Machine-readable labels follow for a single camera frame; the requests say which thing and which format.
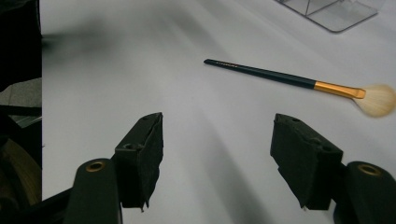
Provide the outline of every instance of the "white tablecloth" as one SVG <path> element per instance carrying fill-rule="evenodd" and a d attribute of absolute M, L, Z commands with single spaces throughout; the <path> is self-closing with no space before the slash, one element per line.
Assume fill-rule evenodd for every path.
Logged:
<path fill-rule="evenodd" d="M 270 156 L 276 113 L 301 119 L 396 176 L 396 113 L 203 63 L 210 58 L 347 86 L 396 87 L 396 2 L 338 35 L 276 1 L 42 0 L 43 194 L 110 158 L 137 120 L 163 112 L 161 175 L 124 223 L 333 223 L 304 211 Z"/>

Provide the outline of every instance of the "fan brush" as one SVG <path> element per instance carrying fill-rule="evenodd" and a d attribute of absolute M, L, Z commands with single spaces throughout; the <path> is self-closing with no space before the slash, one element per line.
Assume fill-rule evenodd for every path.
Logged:
<path fill-rule="evenodd" d="M 385 84 L 372 85 L 362 88 L 352 88 L 317 81 L 310 78 L 297 77 L 294 75 L 248 67 L 235 63 L 225 63 L 211 59 L 206 59 L 204 63 L 250 74 L 256 77 L 271 79 L 273 81 L 278 81 L 293 86 L 344 96 L 346 98 L 352 99 L 365 114 L 371 117 L 378 118 L 386 116 L 392 112 L 396 105 L 395 91 L 392 87 Z"/>

